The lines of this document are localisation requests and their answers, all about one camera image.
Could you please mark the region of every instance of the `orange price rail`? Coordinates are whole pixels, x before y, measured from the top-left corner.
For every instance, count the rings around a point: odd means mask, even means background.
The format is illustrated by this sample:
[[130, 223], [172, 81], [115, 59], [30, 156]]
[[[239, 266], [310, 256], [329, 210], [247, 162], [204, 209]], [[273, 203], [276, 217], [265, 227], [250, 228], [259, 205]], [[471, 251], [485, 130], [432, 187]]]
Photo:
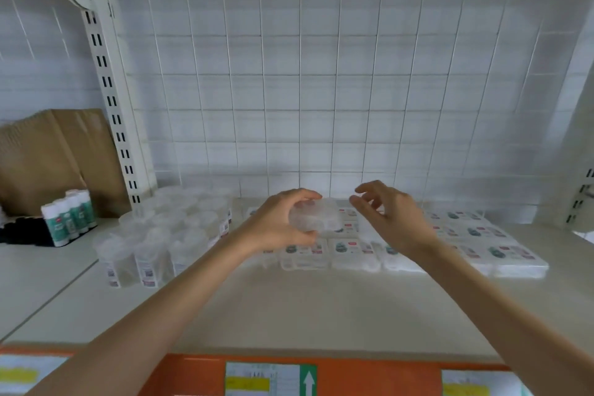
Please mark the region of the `orange price rail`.
[[[74, 354], [71, 351], [0, 347], [0, 354], [3, 353]], [[224, 396], [225, 363], [228, 361], [315, 364], [318, 367], [319, 396], [441, 396], [442, 369], [510, 370], [505, 365], [493, 363], [167, 354], [145, 384], [140, 396]]]

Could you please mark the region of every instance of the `white arrow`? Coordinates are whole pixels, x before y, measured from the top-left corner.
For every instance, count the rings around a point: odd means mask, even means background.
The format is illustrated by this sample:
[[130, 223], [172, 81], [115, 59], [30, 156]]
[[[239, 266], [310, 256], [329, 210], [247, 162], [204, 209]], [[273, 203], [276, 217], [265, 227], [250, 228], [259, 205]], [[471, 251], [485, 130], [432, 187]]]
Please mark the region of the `white arrow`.
[[316, 382], [314, 378], [311, 376], [310, 371], [307, 372], [307, 376], [305, 376], [305, 380], [303, 381], [303, 383], [305, 384], [305, 396], [311, 396]]

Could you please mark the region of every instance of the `hand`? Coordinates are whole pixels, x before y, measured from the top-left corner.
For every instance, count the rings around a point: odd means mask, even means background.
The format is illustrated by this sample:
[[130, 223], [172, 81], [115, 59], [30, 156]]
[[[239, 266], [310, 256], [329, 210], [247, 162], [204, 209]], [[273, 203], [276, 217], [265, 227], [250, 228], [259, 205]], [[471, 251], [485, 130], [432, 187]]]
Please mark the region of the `hand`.
[[[363, 183], [355, 192], [363, 195], [351, 196], [351, 204], [394, 250], [414, 260], [416, 252], [439, 243], [410, 195], [379, 180]], [[384, 215], [377, 211], [380, 205], [384, 205]]]
[[290, 225], [289, 211], [297, 202], [321, 198], [321, 194], [304, 188], [278, 193], [266, 199], [234, 233], [246, 240], [249, 254], [281, 249], [289, 244], [312, 246], [317, 232], [301, 232]]

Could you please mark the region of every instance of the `person's left arm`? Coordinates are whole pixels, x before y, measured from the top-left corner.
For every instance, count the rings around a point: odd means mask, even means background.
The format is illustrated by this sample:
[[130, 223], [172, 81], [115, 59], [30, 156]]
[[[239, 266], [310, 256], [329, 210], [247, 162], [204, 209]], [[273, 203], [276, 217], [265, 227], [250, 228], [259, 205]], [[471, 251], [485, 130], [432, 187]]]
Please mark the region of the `person's left arm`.
[[319, 199], [299, 189], [271, 196], [200, 260], [44, 378], [31, 396], [133, 396], [183, 329], [243, 260], [288, 244], [314, 244], [316, 232], [289, 225], [289, 210]]

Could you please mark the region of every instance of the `white shelf surface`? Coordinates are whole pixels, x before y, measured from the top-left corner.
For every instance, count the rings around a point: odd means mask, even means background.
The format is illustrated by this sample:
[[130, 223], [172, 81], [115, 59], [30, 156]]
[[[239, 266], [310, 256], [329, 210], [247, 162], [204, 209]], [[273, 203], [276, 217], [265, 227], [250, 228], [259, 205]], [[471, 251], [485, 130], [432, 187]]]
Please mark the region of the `white shelf surface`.
[[[503, 225], [547, 260], [544, 280], [496, 280], [522, 306], [594, 355], [592, 245], [568, 232]], [[153, 291], [113, 290], [93, 266], [7, 343], [85, 344]], [[470, 320], [426, 275], [239, 269], [173, 347], [180, 353], [499, 361]]]
[[58, 249], [0, 243], [0, 342], [97, 260], [93, 237], [113, 223]]

